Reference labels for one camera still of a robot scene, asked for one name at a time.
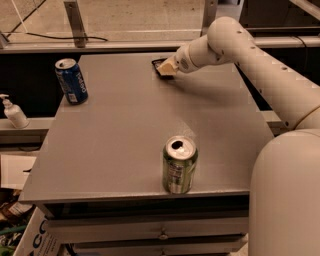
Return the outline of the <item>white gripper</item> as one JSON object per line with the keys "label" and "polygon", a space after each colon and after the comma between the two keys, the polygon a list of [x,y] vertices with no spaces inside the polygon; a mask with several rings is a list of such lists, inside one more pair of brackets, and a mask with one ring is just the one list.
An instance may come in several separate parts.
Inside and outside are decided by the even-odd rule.
{"label": "white gripper", "polygon": [[191,73],[197,69],[198,67],[191,60],[189,45],[181,46],[177,50],[175,57],[167,58],[157,67],[157,71],[161,76],[176,75],[178,70],[183,73]]}

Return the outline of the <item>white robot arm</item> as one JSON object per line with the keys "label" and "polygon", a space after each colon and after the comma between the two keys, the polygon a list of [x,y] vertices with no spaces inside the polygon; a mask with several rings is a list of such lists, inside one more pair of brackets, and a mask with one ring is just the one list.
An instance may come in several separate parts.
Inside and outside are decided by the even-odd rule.
{"label": "white robot arm", "polygon": [[286,132],[268,142],[251,177],[248,256],[320,256],[320,87],[259,48],[231,17],[181,46],[162,75],[234,63]]}

